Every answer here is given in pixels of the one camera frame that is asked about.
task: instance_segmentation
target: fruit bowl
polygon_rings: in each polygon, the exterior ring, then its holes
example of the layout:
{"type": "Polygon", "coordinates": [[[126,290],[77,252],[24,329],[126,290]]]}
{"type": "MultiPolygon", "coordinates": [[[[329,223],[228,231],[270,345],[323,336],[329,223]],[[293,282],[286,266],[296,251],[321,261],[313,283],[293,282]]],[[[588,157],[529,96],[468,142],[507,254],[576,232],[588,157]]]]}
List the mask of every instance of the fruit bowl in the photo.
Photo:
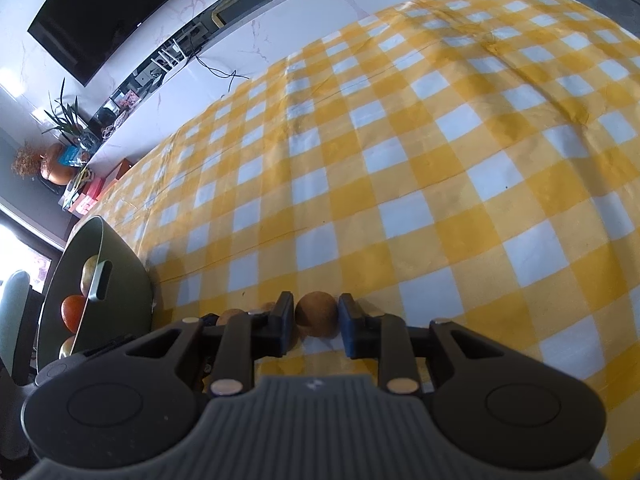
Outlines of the fruit bowl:
{"type": "Polygon", "coordinates": [[[58,359],[73,333],[60,307],[80,294],[82,267],[91,256],[98,264],[71,353],[101,346],[117,336],[140,336],[151,329],[153,293],[145,267],[131,248],[100,216],[89,219],[67,245],[51,280],[40,314],[38,371],[58,359]]]}

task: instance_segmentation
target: electrical cable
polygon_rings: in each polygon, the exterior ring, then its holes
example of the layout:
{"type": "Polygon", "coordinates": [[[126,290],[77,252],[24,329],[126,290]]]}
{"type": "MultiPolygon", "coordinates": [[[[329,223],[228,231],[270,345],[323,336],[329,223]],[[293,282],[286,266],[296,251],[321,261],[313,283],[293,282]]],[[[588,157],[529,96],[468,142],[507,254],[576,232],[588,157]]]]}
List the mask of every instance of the electrical cable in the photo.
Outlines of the electrical cable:
{"type": "Polygon", "coordinates": [[[228,74],[226,72],[223,72],[222,70],[218,69],[218,68],[212,68],[209,65],[207,65],[203,60],[200,59],[200,57],[198,56],[195,47],[193,46],[193,41],[191,39],[191,35],[189,36],[189,43],[191,44],[191,53],[195,56],[195,58],[198,60],[198,63],[200,63],[204,68],[206,68],[207,70],[209,70],[209,72],[211,72],[214,76],[219,77],[220,79],[228,79],[231,78],[231,81],[229,82],[229,88],[227,89],[227,93],[231,92],[231,85],[234,82],[234,79],[236,77],[241,77],[243,79],[249,79],[247,76],[245,75],[240,75],[236,70],[234,70],[231,74],[228,74]]]}

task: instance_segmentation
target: yellow square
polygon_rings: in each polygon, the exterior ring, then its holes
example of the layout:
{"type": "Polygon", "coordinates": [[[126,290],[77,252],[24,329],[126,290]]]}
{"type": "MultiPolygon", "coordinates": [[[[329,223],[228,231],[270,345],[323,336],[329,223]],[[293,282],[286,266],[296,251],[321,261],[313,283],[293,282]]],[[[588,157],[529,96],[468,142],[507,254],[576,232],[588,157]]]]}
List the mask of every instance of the yellow square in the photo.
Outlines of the yellow square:
{"type": "Polygon", "coordinates": [[[530,348],[538,341],[519,290],[467,311],[466,326],[515,350],[530,348]]]}
{"type": "Polygon", "coordinates": [[[298,280],[295,272],[292,274],[283,274],[275,276],[267,280],[262,280],[258,284],[258,305],[267,303],[268,301],[278,301],[280,293],[289,291],[293,294],[294,301],[298,298],[298,280]]]}
{"type": "Polygon", "coordinates": [[[527,179],[527,184],[547,216],[553,216],[587,200],[589,193],[567,160],[527,179]]]}
{"type": "Polygon", "coordinates": [[[350,132],[337,137],[337,139],[331,139],[323,142],[321,150],[324,165],[328,166],[343,160],[350,155],[360,153],[361,148],[356,132],[350,132]]]}
{"type": "Polygon", "coordinates": [[[411,166],[406,162],[369,175],[379,204],[420,189],[411,166]]]}
{"type": "Polygon", "coordinates": [[[424,196],[436,221],[462,213],[482,202],[466,172],[427,187],[424,196]]]}
{"type": "Polygon", "coordinates": [[[628,295],[593,313],[607,363],[622,354],[637,340],[634,311],[628,295]]]}
{"type": "Polygon", "coordinates": [[[501,240],[542,222],[546,216],[527,184],[521,182],[484,203],[501,240]]]}
{"type": "Polygon", "coordinates": [[[590,309],[596,311],[626,292],[626,282],[611,244],[600,246],[571,264],[590,309]]]}
{"type": "Polygon", "coordinates": [[[391,252],[385,243],[340,257],[344,290],[354,298],[396,283],[391,252]]]}
{"type": "Polygon", "coordinates": [[[442,182],[465,171],[448,144],[411,158],[409,164],[420,187],[442,182]]]}
{"type": "Polygon", "coordinates": [[[625,275],[628,288],[640,285],[640,233],[636,230],[627,236],[611,242],[618,262],[625,275]]]}
{"type": "Polygon", "coordinates": [[[588,200],[554,216],[551,225],[569,262],[578,260],[609,240],[600,215],[588,200]]]}
{"type": "Polygon", "coordinates": [[[588,316],[591,311],[570,268],[522,289],[529,315],[542,341],[588,316]]]}
{"type": "Polygon", "coordinates": [[[436,222],[436,230],[451,264],[481,254],[500,244],[500,237],[484,206],[436,222]]]}
{"type": "Polygon", "coordinates": [[[329,191],[331,212],[334,220],[351,216],[358,211],[369,209],[376,205],[371,180],[365,176],[329,191]]]}
{"type": "Polygon", "coordinates": [[[496,246],[487,252],[451,266],[465,310],[476,309],[518,290],[518,280],[504,250],[496,246]]]}
{"type": "Polygon", "coordinates": [[[334,230],[338,252],[342,255],[385,240],[385,231],[377,207],[357,212],[348,218],[334,220],[334,230]]]}
{"type": "Polygon", "coordinates": [[[430,225],[386,241],[398,282],[412,280],[449,265],[434,226],[430,225]]]}
{"type": "Polygon", "coordinates": [[[259,223],[260,243],[275,240],[294,231],[293,208],[287,207],[276,214],[263,218],[259,223]]]}

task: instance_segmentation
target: black tv screen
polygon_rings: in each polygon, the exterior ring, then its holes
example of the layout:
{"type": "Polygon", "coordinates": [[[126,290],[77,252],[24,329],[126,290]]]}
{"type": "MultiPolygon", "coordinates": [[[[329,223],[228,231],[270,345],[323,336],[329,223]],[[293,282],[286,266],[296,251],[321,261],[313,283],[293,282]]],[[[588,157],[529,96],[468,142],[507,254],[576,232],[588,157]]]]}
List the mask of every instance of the black tv screen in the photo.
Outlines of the black tv screen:
{"type": "Polygon", "coordinates": [[[29,33],[86,85],[138,25],[165,1],[47,0],[29,33]]]}

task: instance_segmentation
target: white square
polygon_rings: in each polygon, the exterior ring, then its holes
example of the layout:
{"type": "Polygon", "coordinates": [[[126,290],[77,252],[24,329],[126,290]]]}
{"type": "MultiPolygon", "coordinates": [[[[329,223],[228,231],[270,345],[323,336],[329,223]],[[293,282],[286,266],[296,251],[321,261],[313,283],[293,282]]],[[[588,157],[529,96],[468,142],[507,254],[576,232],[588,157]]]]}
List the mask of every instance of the white square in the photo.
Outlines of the white square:
{"type": "Polygon", "coordinates": [[[514,2],[504,5],[504,8],[510,10],[511,12],[520,12],[527,7],[529,7],[529,5],[527,5],[525,2],[521,2],[520,0],[515,0],[514,2]]]}
{"type": "Polygon", "coordinates": [[[587,40],[587,37],[580,32],[574,32],[566,38],[562,38],[562,41],[574,50],[581,50],[591,44],[591,41],[587,40]]]}
{"type": "Polygon", "coordinates": [[[314,102],[312,99],[308,99],[307,101],[297,104],[291,105],[287,108],[287,119],[292,120],[296,117],[300,117],[305,114],[310,114],[314,111],[314,102]]]}
{"type": "Polygon", "coordinates": [[[445,138],[451,142],[480,126],[482,120],[471,106],[463,104],[452,112],[436,119],[436,124],[445,138]]]}
{"type": "Polygon", "coordinates": [[[311,200],[313,197],[329,191],[325,168],[299,176],[291,181],[291,200],[293,205],[311,200]]]}
{"type": "Polygon", "coordinates": [[[401,282],[399,288],[409,326],[428,326],[437,317],[450,319],[465,313],[450,267],[401,282]]]}
{"type": "Polygon", "coordinates": [[[629,75],[629,70],[613,59],[607,59],[598,65],[613,81],[620,81],[629,75]]]}
{"type": "Polygon", "coordinates": [[[338,242],[334,224],[321,225],[296,237],[296,262],[298,270],[310,269],[337,260],[338,242]]]}
{"type": "Polygon", "coordinates": [[[568,75],[556,79],[564,89],[572,96],[580,97],[593,92],[593,88],[579,75],[568,75]]]}
{"type": "Polygon", "coordinates": [[[442,74],[437,70],[423,75],[420,79],[411,83],[411,88],[420,99],[426,99],[429,96],[437,94],[447,86],[449,86],[449,82],[444,79],[442,74]]]}
{"type": "Polygon", "coordinates": [[[605,127],[609,135],[618,144],[633,139],[637,134],[633,126],[628,123],[624,115],[620,112],[610,112],[598,118],[598,122],[605,127]]]}
{"type": "Polygon", "coordinates": [[[160,213],[160,220],[158,221],[158,226],[162,227],[164,225],[170,224],[174,222],[176,218],[178,218],[178,208],[180,204],[173,204],[166,208],[164,211],[160,213]]]}
{"type": "Polygon", "coordinates": [[[187,238],[187,254],[206,247],[209,243],[209,223],[210,222],[202,224],[189,233],[189,237],[187,238]]]}
{"type": "Polygon", "coordinates": [[[211,135],[209,136],[209,143],[216,142],[219,139],[222,139],[226,134],[226,123],[220,126],[219,128],[213,130],[211,135]]]}
{"type": "Polygon", "coordinates": [[[580,14],[580,12],[565,12],[564,15],[571,20],[575,20],[576,22],[587,21],[587,17],[584,14],[580,14]]]}
{"type": "Polygon", "coordinates": [[[229,264],[227,292],[241,290],[258,284],[258,253],[236,258],[229,264]]]}
{"type": "Polygon", "coordinates": [[[376,36],[379,36],[380,34],[382,34],[388,28],[389,26],[386,23],[382,23],[381,25],[378,25],[377,27],[372,28],[369,32],[367,32],[367,34],[369,35],[370,38],[375,38],[376,36]]]}
{"type": "Polygon", "coordinates": [[[341,74],[345,70],[353,68],[354,66],[357,66],[357,65],[358,65],[358,61],[353,56],[348,57],[347,59],[343,59],[342,61],[339,61],[333,66],[334,74],[341,74]]]}
{"type": "Polygon", "coordinates": [[[520,286],[531,285],[569,263],[549,220],[503,243],[520,286]]]}
{"type": "Polygon", "coordinates": [[[371,148],[363,150],[362,156],[369,173],[391,168],[407,160],[404,148],[397,137],[384,140],[371,148]]]}
{"type": "Polygon", "coordinates": [[[391,38],[388,38],[388,40],[383,41],[378,46],[383,52],[386,52],[387,50],[391,50],[393,47],[403,43],[404,43],[404,37],[402,37],[401,34],[394,34],[391,38]]]}
{"type": "Polygon", "coordinates": [[[369,79],[367,78],[367,76],[361,75],[355,79],[352,79],[351,81],[347,81],[346,83],[341,84],[340,92],[342,93],[342,95],[347,96],[369,86],[371,86],[371,84],[369,83],[369,79]]]}
{"type": "Polygon", "coordinates": [[[260,197],[251,200],[234,211],[233,232],[241,231],[260,221],[260,197]]]}
{"type": "Polygon", "coordinates": [[[431,211],[421,191],[382,203],[378,210],[386,238],[404,235],[433,224],[431,211]]]}
{"type": "Polygon", "coordinates": [[[578,135],[576,135],[574,128],[568,124],[550,128],[542,132],[542,134],[564,158],[585,158],[589,156],[589,152],[585,149],[578,135]]]}
{"type": "Polygon", "coordinates": [[[215,118],[219,119],[220,117],[224,117],[230,111],[231,111],[231,104],[228,104],[227,106],[223,106],[222,108],[218,109],[218,111],[216,112],[215,118]]]}
{"type": "Polygon", "coordinates": [[[200,284],[202,282],[202,274],[194,274],[188,276],[180,282],[178,288],[178,297],[175,306],[185,306],[200,299],[200,284]]]}
{"type": "Polygon", "coordinates": [[[167,191],[172,191],[174,189],[176,189],[177,187],[181,186],[182,184],[184,184],[184,177],[187,175],[186,171],[181,171],[180,173],[178,173],[174,179],[169,183],[169,185],[166,187],[167,191]]]}
{"type": "Polygon", "coordinates": [[[600,335],[592,316],[540,342],[542,359],[576,379],[584,380],[604,368],[600,335]]]}
{"type": "Polygon", "coordinates": [[[249,132],[248,134],[246,134],[242,138],[241,146],[243,148],[246,148],[247,146],[250,146],[256,140],[261,139],[263,133],[264,133],[264,126],[262,126],[262,125],[258,126],[254,131],[249,132]]]}
{"type": "Polygon", "coordinates": [[[261,101],[257,105],[252,108],[249,108],[246,112],[246,120],[250,121],[251,119],[257,117],[261,113],[263,113],[267,109],[266,101],[261,101]]]}
{"type": "Polygon", "coordinates": [[[133,190],[133,193],[131,194],[132,198],[137,197],[138,195],[140,195],[140,193],[142,193],[142,189],[144,187],[144,184],[138,184],[136,186],[136,188],[133,190]]]}
{"type": "Polygon", "coordinates": [[[419,16],[427,16],[428,14],[431,14],[431,11],[427,9],[411,9],[405,12],[405,14],[412,18],[418,18],[419,16]]]}
{"type": "Polygon", "coordinates": [[[262,174],[262,156],[244,163],[238,169],[238,186],[262,174]]]}
{"type": "Polygon", "coordinates": [[[358,20],[358,25],[360,25],[361,27],[368,27],[369,25],[372,25],[376,21],[378,21],[377,16],[367,16],[366,18],[362,18],[361,20],[358,20]]]}
{"type": "Polygon", "coordinates": [[[289,137],[289,156],[296,156],[320,146],[320,135],[317,128],[289,137]]]}
{"type": "Polygon", "coordinates": [[[511,90],[505,90],[502,95],[517,111],[533,108],[546,101],[531,85],[521,85],[511,90]]]}
{"type": "Polygon", "coordinates": [[[610,30],[596,30],[596,34],[607,43],[620,43],[620,40],[610,30]]]}
{"type": "Polygon", "coordinates": [[[488,12],[475,12],[473,14],[470,14],[467,16],[472,22],[474,23],[480,23],[480,22],[484,22],[485,20],[490,20],[493,16],[490,15],[488,12]]]}
{"type": "Polygon", "coordinates": [[[259,85],[254,86],[249,90],[249,99],[253,99],[254,97],[258,97],[262,92],[267,89],[267,82],[263,81],[259,85]]]}
{"type": "Polygon", "coordinates": [[[429,22],[424,22],[422,24],[424,28],[429,28],[431,30],[435,30],[437,28],[445,28],[449,27],[449,23],[444,20],[431,20],[429,22]]]}
{"type": "Polygon", "coordinates": [[[196,197],[193,200],[193,207],[197,208],[207,202],[213,200],[213,197],[216,195],[216,181],[209,182],[204,186],[200,186],[196,191],[196,197]]]}
{"type": "Polygon", "coordinates": [[[442,41],[444,41],[449,46],[455,46],[455,47],[469,46],[476,42],[473,38],[470,38],[468,36],[459,36],[456,38],[442,38],[442,41]]]}
{"type": "Polygon", "coordinates": [[[330,46],[327,50],[326,50],[326,54],[328,56],[333,56],[334,54],[338,54],[338,52],[342,52],[344,49],[348,48],[349,45],[347,43],[345,43],[344,41],[341,41],[338,44],[335,44],[334,46],[330,46]]]}
{"type": "Polygon", "coordinates": [[[342,334],[338,334],[333,339],[311,336],[305,336],[302,339],[302,352],[304,355],[321,354],[322,352],[335,350],[344,350],[342,334]]]}
{"type": "Polygon", "coordinates": [[[386,117],[386,112],[380,101],[372,101],[349,112],[349,117],[355,128],[361,128],[371,124],[373,121],[386,117]]]}
{"type": "Polygon", "coordinates": [[[483,202],[523,181],[505,152],[498,152],[466,171],[483,202]]]}
{"type": "Polygon", "coordinates": [[[460,10],[468,7],[469,5],[471,5],[469,2],[465,2],[464,0],[457,0],[455,2],[449,2],[447,4],[447,7],[449,7],[449,9],[451,10],[460,10]]]}
{"type": "Polygon", "coordinates": [[[323,43],[331,43],[333,40],[336,40],[337,38],[340,38],[340,31],[339,30],[336,30],[335,32],[332,32],[331,34],[327,34],[324,38],[322,38],[322,42],[323,43]]]}
{"type": "Polygon", "coordinates": [[[549,25],[553,25],[558,22],[558,20],[548,14],[540,14],[539,16],[531,18],[529,21],[531,23],[535,23],[539,27],[548,27],[549,25]]]}
{"type": "Polygon", "coordinates": [[[195,147],[194,147],[193,144],[191,146],[187,146],[186,148],[184,148],[180,152],[180,155],[178,155],[178,162],[182,162],[182,161],[186,160],[187,158],[189,158],[193,154],[193,150],[194,149],[195,149],[195,147]]]}
{"type": "Polygon", "coordinates": [[[213,168],[222,158],[222,150],[217,150],[215,153],[209,155],[202,161],[202,171],[207,171],[213,168]]]}
{"type": "Polygon", "coordinates": [[[636,334],[640,338],[640,285],[629,292],[631,308],[634,311],[634,321],[636,322],[636,334]]]}
{"type": "Polygon", "coordinates": [[[406,70],[410,66],[415,65],[418,61],[424,59],[422,54],[420,54],[417,50],[412,50],[404,56],[400,56],[399,58],[394,60],[394,65],[398,70],[406,70]]]}
{"type": "Polygon", "coordinates": [[[503,62],[501,62],[497,57],[493,56],[481,57],[479,59],[470,59],[469,63],[471,63],[474,68],[481,74],[500,72],[501,70],[507,68],[507,66],[503,62]]]}
{"type": "Polygon", "coordinates": [[[494,29],[492,32],[498,40],[508,40],[509,38],[520,35],[520,32],[513,27],[500,27],[494,29]]]}
{"type": "Polygon", "coordinates": [[[520,52],[536,63],[549,61],[554,58],[551,52],[541,46],[528,46],[527,48],[521,49],[520,52]]]}
{"type": "Polygon", "coordinates": [[[594,196],[591,200],[602,218],[610,240],[618,240],[636,229],[615,191],[605,196],[594,196]]]}
{"type": "Polygon", "coordinates": [[[557,0],[537,0],[537,1],[539,1],[541,4],[544,4],[544,5],[558,5],[557,0]]]}
{"type": "Polygon", "coordinates": [[[149,252],[149,256],[147,258],[147,263],[150,266],[156,266],[160,264],[164,264],[169,254],[169,242],[165,242],[164,244],[156,245],[149,252]]]}

